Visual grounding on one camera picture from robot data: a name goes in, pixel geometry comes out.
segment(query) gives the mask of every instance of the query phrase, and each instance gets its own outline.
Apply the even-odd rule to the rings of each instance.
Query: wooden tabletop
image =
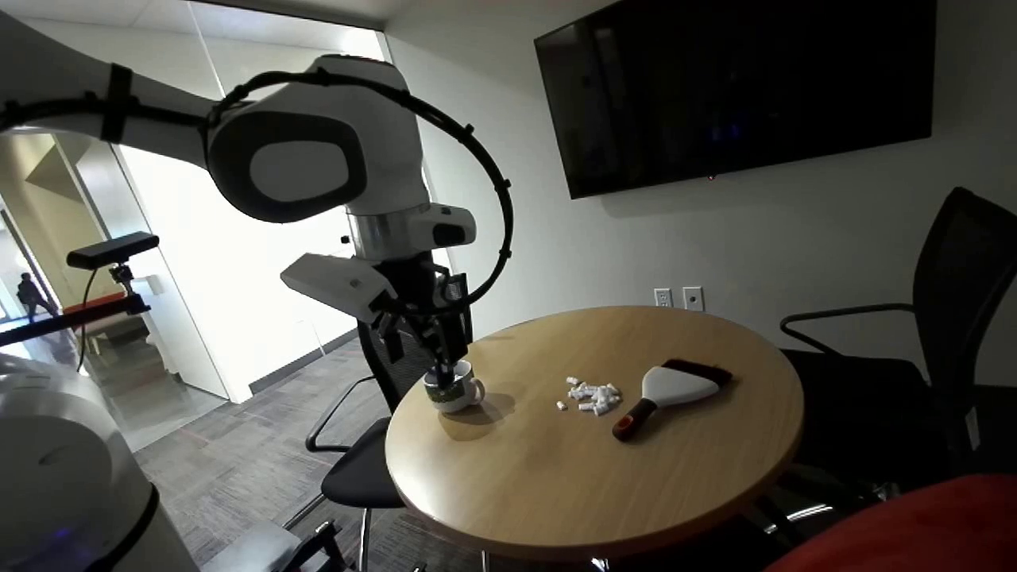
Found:
[[[735,384],[618,441],[642,370],[674,356],[723,366]],[[416,384],[387,424],[387,468],[414,511],[489,553],[584,560],[682,542],[748,507],[798,444],[795,369],[713,315],[565,310],[478,341],[472,363],[482,405],[441,416]],[[618,384],[623,404],[606,416],[558,409],[569,376]]]

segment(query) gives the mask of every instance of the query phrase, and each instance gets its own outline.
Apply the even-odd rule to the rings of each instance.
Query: floor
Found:
[[[166,370],[159,349],[144,337],[102,351],[93,349],[89,376],[102,387],[130,451],[144,451],[226,404]]]
[[[285,523],[318,492],[337,453],[304,451],[329,404],[370,369],[360,343],[324,351],[244,404],[226,404],[137,453],[195,562],[212,560],[255,523]],[[375,387],[355,389],[324,441],[351,441],[385,416]]]

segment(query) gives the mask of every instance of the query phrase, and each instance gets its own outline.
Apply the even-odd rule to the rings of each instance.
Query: chair backrest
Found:
[[[953,188],[915,270],[915,322],[928,381],[946,423],[972,405],[989,322],[1017,273],[1017,216]]]

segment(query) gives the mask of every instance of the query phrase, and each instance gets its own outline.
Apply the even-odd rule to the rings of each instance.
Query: wall outlet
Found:
[[[706,310],[706,293],[704,293],[704,284],[682,284],[682,307],[688,307],[688,310]]]
[[[670,284],[656,284],[656,306],[674,307],[674,290]]]

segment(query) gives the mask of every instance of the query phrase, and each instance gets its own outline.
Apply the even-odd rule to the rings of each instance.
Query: television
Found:
[[[934,0],[623,0],[534,46],[572,197],[932,135]]]

